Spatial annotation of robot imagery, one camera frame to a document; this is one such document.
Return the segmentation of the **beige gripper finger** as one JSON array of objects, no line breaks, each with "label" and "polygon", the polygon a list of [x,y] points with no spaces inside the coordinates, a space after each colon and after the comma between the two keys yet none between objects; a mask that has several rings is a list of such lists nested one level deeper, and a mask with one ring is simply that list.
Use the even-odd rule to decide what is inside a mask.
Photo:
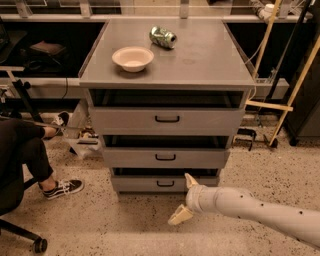
[{"label": "beige gripper finger", "polygon": [[185,178],[186,178],[186,187],[188,189],[191,189],[193,186],[198,185],[198,182],[196,181],[196,179],[189,173],[185,174]]},{"label": "beige gripper finger", "polygon": [[193,212],[185,205],[181,204],[175,210],[168,220],[169,225],[178,225],[184,221],[187,221],[193,217]]}]

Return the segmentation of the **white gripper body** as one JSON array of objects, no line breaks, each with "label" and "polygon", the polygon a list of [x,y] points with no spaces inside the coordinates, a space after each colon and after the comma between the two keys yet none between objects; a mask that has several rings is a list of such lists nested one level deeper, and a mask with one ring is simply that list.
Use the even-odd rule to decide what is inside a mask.
[{"label": "white gripper body", "polygon": [[216,187],[192,186],[186,196],[187,207],[194,213],[215,213]]}]

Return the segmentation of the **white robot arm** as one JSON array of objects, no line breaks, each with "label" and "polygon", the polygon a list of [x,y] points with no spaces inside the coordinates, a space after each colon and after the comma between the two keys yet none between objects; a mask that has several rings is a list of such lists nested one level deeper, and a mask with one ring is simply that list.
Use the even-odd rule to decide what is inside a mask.
[{"label": "white robot arm", "polygon": [[186,204],[179,205],[168,220],[178,225],[195,213],[216,213],[255,221],[317,250],[320,249],[320,212],[258,200],[244,188],[208,187],[185,174]]}]

